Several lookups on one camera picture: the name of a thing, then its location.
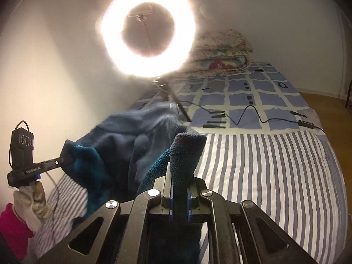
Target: bed sheet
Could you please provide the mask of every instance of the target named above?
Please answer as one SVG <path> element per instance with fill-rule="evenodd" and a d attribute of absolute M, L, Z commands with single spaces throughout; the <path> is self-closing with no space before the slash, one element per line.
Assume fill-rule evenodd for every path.
<path fill-rule="evenodd" d="M 254 105 L 262 120 L 302 119 L 321 128 L 316 112 L 269 63 L 253 64 L 247 74 L 173 80 L 170 86 L 180 100 L 225 111 L 236 121 L 246 106 Z M 152 89 L 131 109 L 156 102 L 161 97 Z M 286 121 L 260 123 L 253 108 L 236 126 L 227 117 L 212 118 L 196 105 L 184 105 L 192 119 L 188 124 L 207 135 L 195 176 L 227 200 L 252 200 L 318 263 L 332 263 L 345 245 L 347 200 L 341 169 L 325 134 Z M 225 121 L 225 128 L 203 128 L 207 121 Z M 69 233 L 74 217 L 84 214 L 86 191 L 66 175 L 58 186 L 55 220 L 34 237 L 37 257 Z M 56 197 L 54 190 L 49 204 L 55 205 Z M 201 263 L 208 263 L 206 227 L 200 245 Z"/>

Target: hand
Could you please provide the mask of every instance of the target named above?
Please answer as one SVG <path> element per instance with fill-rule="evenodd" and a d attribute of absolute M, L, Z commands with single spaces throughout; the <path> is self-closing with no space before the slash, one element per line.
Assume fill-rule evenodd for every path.
<path fill-rule="evenodd" d="M 37 232 L 51 214 L 42 183 L 33 181 L 28 187 L 20 187 L 14 191 L 13 210 L 31 231 Z"/>

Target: wooden floor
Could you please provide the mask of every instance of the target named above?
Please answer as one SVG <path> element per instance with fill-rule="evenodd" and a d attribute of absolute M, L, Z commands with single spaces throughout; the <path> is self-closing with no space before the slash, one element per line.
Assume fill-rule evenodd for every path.
<path fill-rule="evenodd" d="M 319 115 L 324 131 L 334 148 L 344 174 L 348 211 L 352 213 L 352 111 L 341 99 L 301 93 Z"/>

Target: glowing ring light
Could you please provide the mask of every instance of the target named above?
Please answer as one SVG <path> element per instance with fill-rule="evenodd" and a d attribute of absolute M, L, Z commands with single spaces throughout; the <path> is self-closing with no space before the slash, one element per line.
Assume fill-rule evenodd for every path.
<path fill-rule="evenodd" d="M 154 57 L 133 53 L 121 36 L 126 15 L 144 2 L 162 5 L 174 19 L 174 36 L 168 48 Z M 122 72 L 154 77 L 178 69 L 187 59 L 194 39 L 195 22 L 187 0 L 113 0 L 103 17 L 101 32 L 110 57 Z"/>

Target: silver pivot bolt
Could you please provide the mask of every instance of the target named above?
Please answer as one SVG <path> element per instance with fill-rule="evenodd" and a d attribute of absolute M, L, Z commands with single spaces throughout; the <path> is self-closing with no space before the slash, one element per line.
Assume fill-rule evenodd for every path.
<path fill-rule="evenodd" d="M 148 191 L 148 195 L 150 196 L 157 196 L 159 194 L 159 191 L 157 189 L 151 189 Z"/>
<path fill-rule="evenodd" d="M 105 206 L 110 209 L 115 208 L 117 207 L 117 201 L 113 201 L 113 200 L 107 201 Z"/>
<path fill-rule="evenodd" d="M 202 190 L 202 195 L 206 197 L 212 196 L 213 192 L 211 190 Z"/>
<path fill-rule="evenodd" d="M 249 201 L 249 200 L 244 201 L 243 202 L 243 206 L 246 207 L 246 208 L 252 208 L 254 206 L 254 202 Z"/>

